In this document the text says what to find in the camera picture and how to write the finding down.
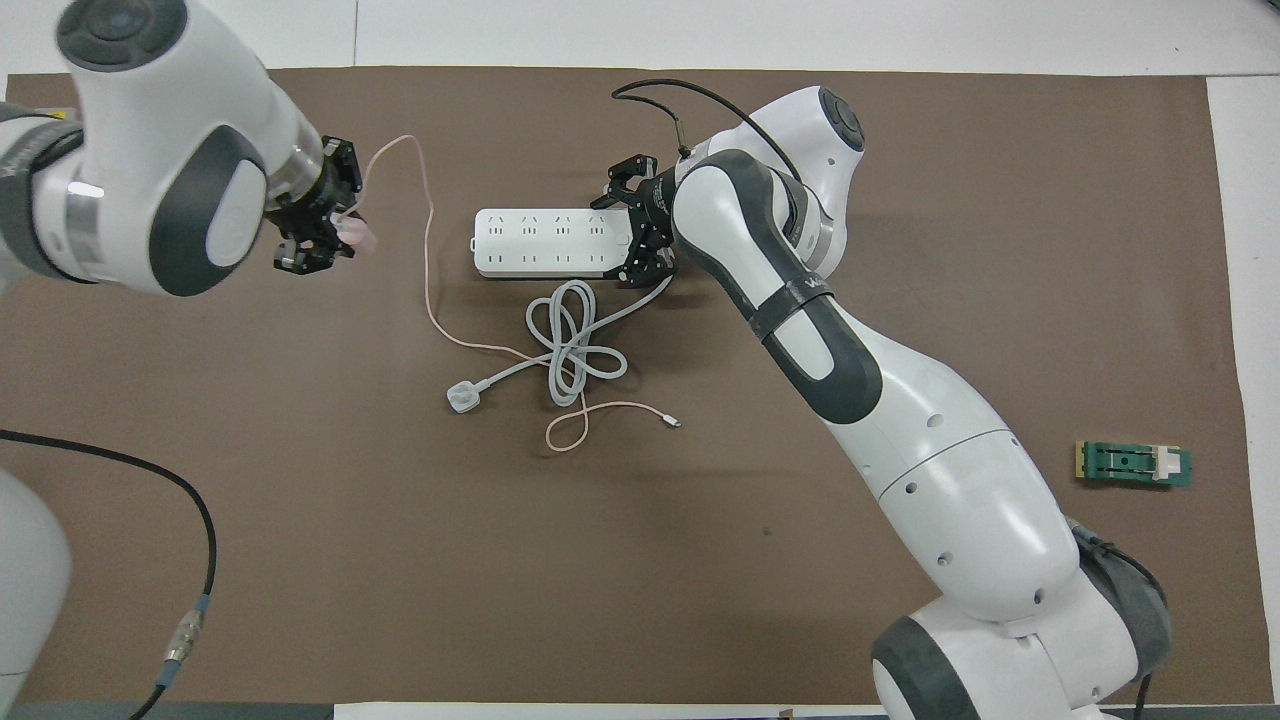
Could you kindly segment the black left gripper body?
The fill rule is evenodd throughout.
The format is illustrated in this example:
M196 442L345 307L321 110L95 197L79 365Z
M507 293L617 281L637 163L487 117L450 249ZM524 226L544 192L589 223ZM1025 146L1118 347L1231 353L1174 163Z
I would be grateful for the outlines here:
M330 215L339 201L340 181L332 160L323 160L320 174L310 190L289 201L280 196L276 206L268 214L268 220L287 240L335 241L337 232Z

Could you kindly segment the white power strip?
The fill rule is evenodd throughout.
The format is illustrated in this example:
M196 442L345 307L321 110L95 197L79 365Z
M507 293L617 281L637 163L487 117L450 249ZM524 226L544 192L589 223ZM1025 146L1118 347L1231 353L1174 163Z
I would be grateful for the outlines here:
M614 278L632 242L622 208L489 208L474 218L474 265L488 279Z

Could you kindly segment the brown table mat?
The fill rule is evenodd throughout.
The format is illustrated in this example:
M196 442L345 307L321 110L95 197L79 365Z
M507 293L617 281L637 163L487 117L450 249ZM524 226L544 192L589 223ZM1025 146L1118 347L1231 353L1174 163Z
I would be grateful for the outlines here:
M1206 82L691 72L745 110L844 96L867 135L829 283L975 386L1065 514L1137 556L1174 616L1160 703L1271 698ZM863 705L870 647L937 589L833 437L694 263L602 338L630 369L568 454L530 370L422 304L411 143L378 246L278 272L266 228L209 293L45 278L0 300L0 427L119 448L198 487L211 616L169 702ZM1075 443L1172 445L1189 487L1087 480Z

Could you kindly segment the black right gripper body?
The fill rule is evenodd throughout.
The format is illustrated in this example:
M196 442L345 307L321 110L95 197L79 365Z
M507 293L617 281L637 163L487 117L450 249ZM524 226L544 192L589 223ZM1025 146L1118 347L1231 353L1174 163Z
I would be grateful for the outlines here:
M675 242L671 205L676 187L675 170L664 170L639 182L632 208L635 263L653 263L660 251Z

